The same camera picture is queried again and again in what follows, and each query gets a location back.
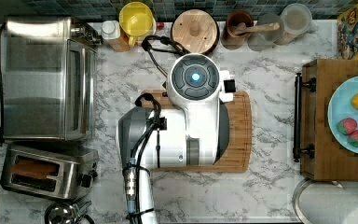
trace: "tray handle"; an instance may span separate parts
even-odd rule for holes
[[[295,162],[299,162],[302,152],[308,154],[311,159],[315,157],[314,144],[309,144],[307,147],[301,148],[301,92],[302,88],[308,88],[310,92],[316,92],[316,77],[312,77],[308,82],[303,82],[301,73],[296,73],[295,86],[295,140],[293,145],[293,158]]]

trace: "blue plate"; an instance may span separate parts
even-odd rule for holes
[[[354,153],[358,153],[358,147],[348,143],[348,136],[338,131],[337,124],[342,119],[353,118],[357,121],[358,129],[358,110],[351,105],[351,98],[356,93],[358,93],[358,77],[353,77],[342,83],[334,92],[327,112],[331,132],[342,146]]]

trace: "wooden lid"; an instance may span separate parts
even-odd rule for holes
[[[174,22],[172,38],[191,53],[205,53],[216,45],[218,27],[208,13],[191,9],[182,13]]]

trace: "white robot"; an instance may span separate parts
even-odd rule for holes
[[[177,59],[167,76],[167,95],[175,109],[162,109],[151,94],[117,124],[117,150],[130,223],[158,223],[150,185],[157,167],[212,165],[228,145],[229,124],[223,103],[233,100],[233,78],[201,54]],[[141,100],[153,108],[142,107]]]

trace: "yellow cup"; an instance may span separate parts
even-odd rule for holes
[[[133,47],[138,37],[146,35],[152,29],[153,14],[147,5],[131,2],[121,9],[118,20],[129,37],[130,47]]]

